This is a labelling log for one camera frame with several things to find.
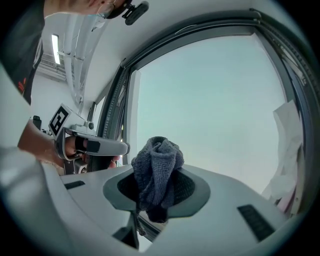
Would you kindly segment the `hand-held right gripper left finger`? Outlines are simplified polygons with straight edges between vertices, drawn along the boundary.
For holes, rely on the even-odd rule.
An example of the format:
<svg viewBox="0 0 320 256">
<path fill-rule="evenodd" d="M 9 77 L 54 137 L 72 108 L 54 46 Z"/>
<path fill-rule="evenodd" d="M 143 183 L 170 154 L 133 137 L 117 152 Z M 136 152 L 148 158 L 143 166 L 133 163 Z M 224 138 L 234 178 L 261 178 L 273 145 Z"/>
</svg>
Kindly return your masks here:
<svg viewBox="0 0 320 256">
<path fill-rule="evenodd" d="M 136 203 L 119 189 L 129 165 L 62 176 L 72 200 L 67 226 L 77 250 L 138 250 Z"/>
</svg>

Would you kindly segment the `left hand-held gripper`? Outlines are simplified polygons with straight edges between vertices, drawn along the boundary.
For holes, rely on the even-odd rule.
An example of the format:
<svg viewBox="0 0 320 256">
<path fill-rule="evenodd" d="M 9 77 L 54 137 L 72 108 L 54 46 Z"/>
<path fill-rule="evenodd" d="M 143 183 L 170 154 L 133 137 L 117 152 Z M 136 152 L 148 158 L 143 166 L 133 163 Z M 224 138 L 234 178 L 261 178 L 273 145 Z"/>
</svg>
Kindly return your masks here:
<svg viewBox="0 0 320 256">
<path fill-rule="evenodd" d="M 65 104 L 61 104 L 51 121 L 49 130 L 54 138 L 56 154 L 63 160 L 64 174 L 77 175 L 89 172 L 87 161 L 83 161 L 80 154 L 90 156 L 123 156 L 130 152 L 130 145 L 126 142 L 95 136 L 95 125 L 85 120 Z M 76 154 L 68 157 L 65 152 L 67 137 L 77 137 L 75 141 Z M 82 150 L 83 140 L 87 141 Z"/>
</svg>

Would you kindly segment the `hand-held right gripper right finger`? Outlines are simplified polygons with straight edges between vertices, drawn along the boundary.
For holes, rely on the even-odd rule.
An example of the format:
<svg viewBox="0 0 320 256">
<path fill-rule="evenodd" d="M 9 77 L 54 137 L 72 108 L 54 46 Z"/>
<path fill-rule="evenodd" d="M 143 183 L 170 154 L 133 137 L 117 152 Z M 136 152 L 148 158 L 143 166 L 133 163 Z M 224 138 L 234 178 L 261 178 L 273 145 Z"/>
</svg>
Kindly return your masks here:
<svg viewBox="0 0 320 256">
<path fill-rule="evenodd" d="M 272 256 L 301 223 L 229 176 L 190 165 L 179 175 L 191 195 L 168 208 L 147 256 Z"/>
</svg>

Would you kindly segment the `person's left hand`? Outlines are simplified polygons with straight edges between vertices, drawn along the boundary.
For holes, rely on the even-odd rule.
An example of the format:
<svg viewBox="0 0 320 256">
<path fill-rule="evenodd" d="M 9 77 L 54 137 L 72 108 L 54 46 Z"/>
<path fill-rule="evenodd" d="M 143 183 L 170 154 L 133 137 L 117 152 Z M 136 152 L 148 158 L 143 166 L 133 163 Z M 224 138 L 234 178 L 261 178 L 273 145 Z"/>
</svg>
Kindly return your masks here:
<svg viewBox="0 0 320 256">
<path fill-rule="evenodd" d="M 76 139 L 79 139 L 78 136 L 69 136 L 65 139 L 65 153 L 66 156 L 72 157 L 76 154 Z M 86 149 L 88 144 L 88 140 L 84 139 L 82 146 Z M 80 154 L 83 161 L 86 161 L 86 154 Z"/>
</svg>

